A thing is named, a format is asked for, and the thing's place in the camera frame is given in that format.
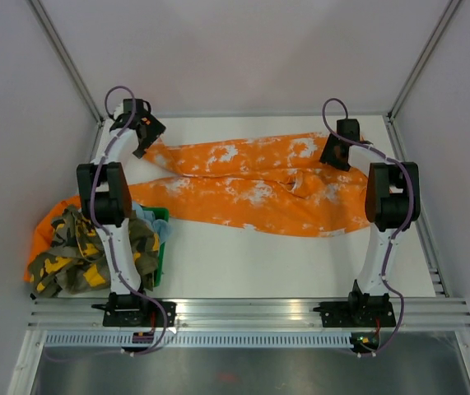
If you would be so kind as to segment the orange white tie-dye trousers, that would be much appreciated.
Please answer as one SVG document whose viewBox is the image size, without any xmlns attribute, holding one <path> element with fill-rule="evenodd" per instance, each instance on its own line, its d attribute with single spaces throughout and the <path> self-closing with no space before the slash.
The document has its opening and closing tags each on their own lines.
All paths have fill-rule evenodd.
<svg viewBox="0 0 470 395">
<path fill-rule="evenodd" d="M 320 132 L 182 146 L 157 140 L 144 159 L 172 175 L 129 188 L 133 201 L 180 220 L 296 237 L 364 229 L 367 178 L 320 163 L 327 140 Z"/>
</svg>

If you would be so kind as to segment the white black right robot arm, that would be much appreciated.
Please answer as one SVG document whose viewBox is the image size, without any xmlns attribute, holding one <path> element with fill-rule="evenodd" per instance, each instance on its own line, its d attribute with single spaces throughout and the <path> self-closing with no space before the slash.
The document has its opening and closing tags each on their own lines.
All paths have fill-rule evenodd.
<svg viewBox="0 0 470 395">
<path fill-rule="evenodd" d="M 337 121 L 319 161 L 337 170 L 359 170 L 367 178 L 365 216 L 370 223 L 370 240 L 346 307 L 350 322 L 364 326 L 375 318 L 375 306 L 389 305 L 392 290 L 387 287 L 387 277 L 398 239 L 421 214 L 419 167 L 390 158 L 362 141 L 355 118 Z"/>
</svg>

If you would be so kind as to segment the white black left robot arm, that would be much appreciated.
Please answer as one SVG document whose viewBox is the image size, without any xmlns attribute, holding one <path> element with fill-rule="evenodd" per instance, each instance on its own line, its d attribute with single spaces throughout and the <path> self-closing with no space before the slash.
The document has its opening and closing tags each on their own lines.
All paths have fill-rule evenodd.
<svg viewBox="0 0 470 395">
<path fill-rule="evenodd" d="M 77 187 L 81 212 L 92 221 L 104 247 L 111 295 L 138 297 L 142 279 L 128 236 L 133 206 L 124 164 L 131 156 L 143 158 L 165 126 L 144 99 L 125 99 L 123 111 L 110 119 L 105 148 L 90 163 L 77 167 Z"/>
</svg>

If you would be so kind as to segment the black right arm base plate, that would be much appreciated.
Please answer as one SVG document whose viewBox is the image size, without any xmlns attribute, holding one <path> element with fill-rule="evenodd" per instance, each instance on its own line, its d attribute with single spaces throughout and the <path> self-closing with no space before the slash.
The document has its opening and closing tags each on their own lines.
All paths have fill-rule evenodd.
<svg viewBox="0 0 470 395">
<path fill-rule="evenodd" d="M 324 328 L 394 328 L 396 318 L 391 303 L 352 307 L 344 301 L 321 302 L 312 309 Z"/>
</svg>

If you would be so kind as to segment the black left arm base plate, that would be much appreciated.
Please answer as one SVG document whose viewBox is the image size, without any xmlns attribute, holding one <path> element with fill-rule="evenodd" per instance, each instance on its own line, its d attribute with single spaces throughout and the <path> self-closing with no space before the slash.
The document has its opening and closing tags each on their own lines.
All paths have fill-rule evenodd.
<svg viewBox="0 0 470 395">
<path fill-rule="evenodd" d="M 102 325 L 109 328 L 164 328 L 172 327 L 176 318 L 175 302 L 161 301 L 165 311 L 164 319 L 161 309 L 151 301 L 133 300 L 117 304 L 107 303 L 104 307 Z"/>
</svg>

